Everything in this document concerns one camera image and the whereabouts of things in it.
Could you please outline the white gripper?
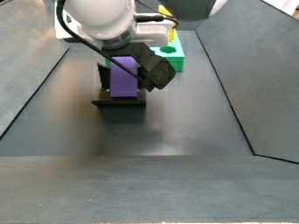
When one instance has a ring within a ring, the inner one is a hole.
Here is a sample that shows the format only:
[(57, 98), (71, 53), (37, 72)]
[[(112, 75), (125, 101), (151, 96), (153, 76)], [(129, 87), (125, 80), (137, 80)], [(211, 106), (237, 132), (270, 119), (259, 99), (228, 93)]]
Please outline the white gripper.
[(69, 19), (71, 22), (64, 20), (69, 30), (87, 41), (99, 42), (107, 49), (117, 49), (128, 43), (145, 43), (149, 47), (165, 46), (169, 42), (169, 31), (173, 28), (173, 23), (167, 20), (136, 23), (117, 36), (103, 39), (101, 37), (91, 37), (83, 31), (80, 23), (72, 17)]

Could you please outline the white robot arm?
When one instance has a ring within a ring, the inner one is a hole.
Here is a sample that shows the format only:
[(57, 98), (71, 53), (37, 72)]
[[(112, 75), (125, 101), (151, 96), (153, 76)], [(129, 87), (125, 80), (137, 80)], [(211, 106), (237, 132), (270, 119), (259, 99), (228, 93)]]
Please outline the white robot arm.
[(141, 42), (149, 47), (165, 46), (173, 21), (199, 21), (209, 18), (228, 0), (157, 0), (168, 13), (137, 12), (143, 0), (65, 0), (63, 20), (85, 40), (104, 48), (120, 48)]

